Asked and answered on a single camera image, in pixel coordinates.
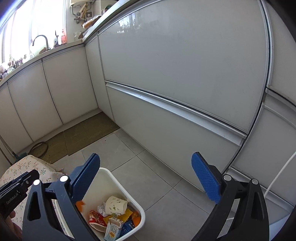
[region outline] small figurine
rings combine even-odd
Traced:
[[[54,38],[54,48],[55,48],[55,47],[59,46],[59,43],[58,43],[58,39],[57,39],[57,37],[58,37],[57,32],[55,31],[54,33],[55,33],[55,36],[56,36]]]

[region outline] white cable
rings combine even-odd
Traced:
[[[267,190],[264,193],[264,198],[266,198],[266,195],[268,194],[269,190],[271,189],[271,186],[274,184],[274,182],[278,179],[278,177],[280,176],[280,174],[283,172],[283,170],[286,168],[286,166],[290,163],[290,161],[296,156],[296,152],[294,152],[294,154],[289,158],[289,160],[286,162],[286,164],[282,167],[282,169],[279,171],[279,173],[276,175],[276,177],[273,179],[273,181],[271,182],[271,184],[269,185],[269,187],[267,188]]]

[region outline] hand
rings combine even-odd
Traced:
[[[9,226],[9,228],[13,231],[13,233],[19,238],[22,239],[22,229],[12,222],[12,218],[15,217],[15,211],[12,211],[11,214],[6,218],[5,222]]]

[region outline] paper cup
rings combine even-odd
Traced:
[[[128,202],[126,200],[111,196],[106,202],[106,214],[114,213],[117,216],[125,214],[127,206]]]

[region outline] bottle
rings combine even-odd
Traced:
[[[67,35],[65,34],[65,31],[63,29],[62,29],[61,41],[62,41],[62,44],[67,43]]]

